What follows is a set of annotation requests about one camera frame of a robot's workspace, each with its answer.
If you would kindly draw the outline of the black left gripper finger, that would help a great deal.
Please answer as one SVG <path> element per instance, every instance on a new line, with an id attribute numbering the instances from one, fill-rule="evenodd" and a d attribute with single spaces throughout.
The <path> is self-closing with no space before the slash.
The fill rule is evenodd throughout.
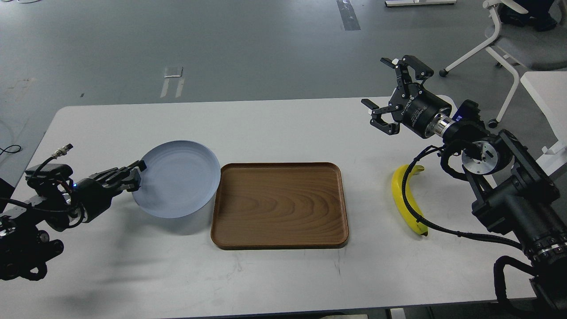
<path id="1" fill-rule="evenodd" d="M 147 166 L 144 161 L 135 161 L 132 164 L 124 167 L 114 167 L 107 170 L 103 174 L 104 182 L 119 182 L 124 181 L 137 169 L 139 172 L 146 170 Z"/>
<path id="2" fill-rule="evenodd" d="M 114 194 L 123 191 L 135 192 L 140 189 L 141 177 L 139 172 L 121 172 L 108 180 L 108 188 Z"/>

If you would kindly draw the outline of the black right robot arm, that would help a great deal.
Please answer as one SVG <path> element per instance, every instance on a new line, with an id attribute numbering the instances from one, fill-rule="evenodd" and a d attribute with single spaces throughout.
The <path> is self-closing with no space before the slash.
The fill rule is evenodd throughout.
<path id="1" fill-rule="evenodd" d="M 557 186 L 512 133 L 502 130 L 495 135 L 486 129 L 476 102 L 465 100 L 451 115 L 452 106 L 425 89 L 424 83 L 434 71 L 417 57 L 383 57 L 381 62 L 395 71 L 396 88 L 385 107 L 362 99 L 369 108 L 370 124 L 387 135 L 398 134 L 400 125 L 405 125 L 422 139 L 438 135 L 443 140 L 441 147 L 426 147 L 409 165 L 394 173 L 392 194 L 399 212 L 421 235 L 431 228 L 522 250 L 529 264 L 509 256 L 494 263 L 499 305 L 522 319 L 564 319 L 566 224 L 551 207 L 560 196 Z M 448 230 L 417 210 L 408 180 L 422 170 L 417 162 L 431 153 L 438 154 L 444 172 L 470 184 L 476 197 L 472 214 L 488 234 Z M 532 311 L 519 309 L 508 299 L 505 266 L 531 275 L 536 295 Z"/>

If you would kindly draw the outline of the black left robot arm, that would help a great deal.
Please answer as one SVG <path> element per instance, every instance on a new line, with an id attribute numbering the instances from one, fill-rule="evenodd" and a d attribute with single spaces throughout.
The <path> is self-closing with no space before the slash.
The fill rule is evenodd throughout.
<path id="1" fill-rule="evenodd" d="M 52 240 L 47 231 L 39 230 L 41 222 L 57 232 L 70 230 L 100 216 L 123 191 L 140 189 L 140 174 L 147 168 L 142 160 L 74 182 L 69 165 L 54 163 L 72 147 L 68 144 L 57 149 L 40 165 L 25 171 L 27 186 L 35 191 L 35 196 L 25 202 L 1 199 L 2 204 L 13 205 L 1 215 L 2 280 L 41 280 L 48 272 L 48 261 L 63 252 L 61 240 Z"/>

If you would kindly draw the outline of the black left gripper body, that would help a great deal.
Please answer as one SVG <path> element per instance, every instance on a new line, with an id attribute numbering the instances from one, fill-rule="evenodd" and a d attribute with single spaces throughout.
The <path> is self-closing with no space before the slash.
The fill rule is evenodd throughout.
<path id="1" fill-rule="evenodd" d="M 83 210 L 83 222 L 91 222 L 112 203 L 112 199 L 120 194 L 117 182 L 117 171 L 102 171 L 78 181 L 75 194 Z"/>

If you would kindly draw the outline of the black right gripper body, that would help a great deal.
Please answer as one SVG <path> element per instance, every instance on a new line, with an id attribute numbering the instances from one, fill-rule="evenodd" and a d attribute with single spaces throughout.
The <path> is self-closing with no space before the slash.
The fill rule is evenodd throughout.
<path id="1" fill-rule="evenodd" d="M 408 85 L 408 92 L 395 88 L 389 100 L 395 122 L 405 125 L 419 136 L 434 135 L 437 117 L 443 114 L 448 117 L 452 104 L 431 93 L 420 84 Z"/>

